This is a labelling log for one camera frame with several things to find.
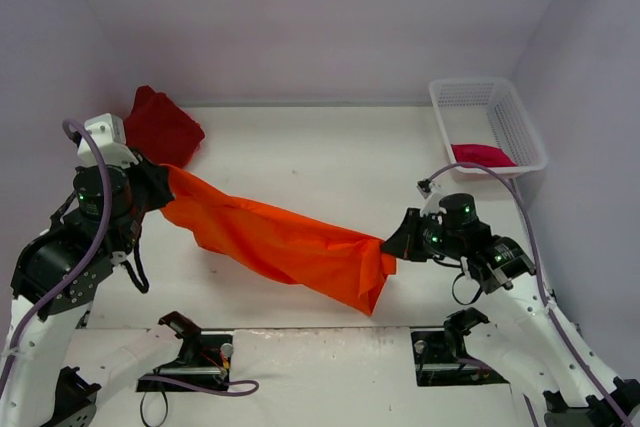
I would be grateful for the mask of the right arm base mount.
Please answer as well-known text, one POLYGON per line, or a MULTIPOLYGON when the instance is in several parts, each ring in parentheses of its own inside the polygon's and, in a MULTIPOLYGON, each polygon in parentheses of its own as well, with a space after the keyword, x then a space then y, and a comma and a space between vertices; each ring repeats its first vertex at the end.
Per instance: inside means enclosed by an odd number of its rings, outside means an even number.
POLYGON ((442 327, 410 330, 415 379, 418 387, 506 385, 497 371, 472 357, 465 337, 488 319, 474 308, 449 316, 442 327))

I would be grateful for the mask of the orange t shirt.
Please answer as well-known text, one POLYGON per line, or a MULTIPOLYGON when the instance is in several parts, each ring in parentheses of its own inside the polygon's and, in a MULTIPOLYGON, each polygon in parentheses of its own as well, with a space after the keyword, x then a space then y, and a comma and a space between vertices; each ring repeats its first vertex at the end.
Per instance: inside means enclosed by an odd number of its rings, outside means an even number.
POLYGON ((373 314, 397 260, 383 241, 256 200, 228 195, 168 167, 174 200, 165 219, 196 244, 275 282, 302 285, 367 316, 373 314))

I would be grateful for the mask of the folded dark red t shirt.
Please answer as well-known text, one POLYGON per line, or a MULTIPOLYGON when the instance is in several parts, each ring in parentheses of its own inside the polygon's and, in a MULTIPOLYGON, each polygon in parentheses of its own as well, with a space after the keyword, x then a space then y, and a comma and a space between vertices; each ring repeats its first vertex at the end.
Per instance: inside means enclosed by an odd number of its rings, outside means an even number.
POLYGON ((205 139, 200 124, 166 94, 140 86, 124 120, 126 143, 155 164, 186 167, 205 139))

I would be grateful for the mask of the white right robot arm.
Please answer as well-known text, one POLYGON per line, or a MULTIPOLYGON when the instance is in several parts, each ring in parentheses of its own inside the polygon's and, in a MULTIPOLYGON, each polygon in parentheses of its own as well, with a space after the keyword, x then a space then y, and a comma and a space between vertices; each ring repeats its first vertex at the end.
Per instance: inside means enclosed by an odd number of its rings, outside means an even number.
POLYGON ((638 381, 623 379, 586 344, 539 286, 524 249, 478 218, 472 195, 431 193, 381 250, 411 262, 452 259, 459 278, 478 285, 476 300, 444 321, 442 345, 496 371, 524 397, 534 425, 638 425, 638 381))

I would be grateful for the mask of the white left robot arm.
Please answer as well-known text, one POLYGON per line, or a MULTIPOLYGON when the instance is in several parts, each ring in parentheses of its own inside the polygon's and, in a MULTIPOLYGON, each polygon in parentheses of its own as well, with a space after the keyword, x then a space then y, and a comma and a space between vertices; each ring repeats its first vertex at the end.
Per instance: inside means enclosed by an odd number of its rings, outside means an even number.
POLYGON ((4 426, 86 426, 95 415, 101 384, 65 363, 73 332, 100 283, 138 256, 144 216, 173 199, 168 169, 134 157, 77 168, 69 198, 77 207, 63 204, 17 260, 1 371, 4 426))

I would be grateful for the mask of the magenta t shirt in basket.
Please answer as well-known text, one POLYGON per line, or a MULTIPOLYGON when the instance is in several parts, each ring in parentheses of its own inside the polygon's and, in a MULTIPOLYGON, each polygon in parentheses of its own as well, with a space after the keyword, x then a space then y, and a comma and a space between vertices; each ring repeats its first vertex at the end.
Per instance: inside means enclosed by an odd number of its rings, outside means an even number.
POLYGON ((510 168, 517 164, 500 148, 482 144, 453 144, 457 162, 474 163, 488 168, 510 168))

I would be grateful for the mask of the white plastic basket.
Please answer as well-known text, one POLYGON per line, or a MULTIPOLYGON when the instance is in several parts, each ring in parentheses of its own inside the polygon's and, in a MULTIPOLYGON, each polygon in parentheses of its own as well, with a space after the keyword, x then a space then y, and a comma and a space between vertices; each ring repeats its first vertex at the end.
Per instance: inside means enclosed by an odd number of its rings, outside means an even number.
POLYGON ((512 164, 495 169, 507 178, 546 168, 548 156, 516 88, 505 78, 467 77, 429 84, 447 161, 454 148, 479 145, 500 150, 512 164))

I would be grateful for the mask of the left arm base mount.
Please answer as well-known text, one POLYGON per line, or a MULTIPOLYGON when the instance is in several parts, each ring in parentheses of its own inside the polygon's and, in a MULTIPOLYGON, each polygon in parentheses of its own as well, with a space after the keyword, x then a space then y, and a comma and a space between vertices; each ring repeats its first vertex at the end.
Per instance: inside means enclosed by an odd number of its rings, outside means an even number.
POLYGON ((161 317, 159 325, 171 328, 182 342, 175 360, 148 373, 216 392, 229 389, 233 333, 207 330, 183 314, 173 311, 161 317))

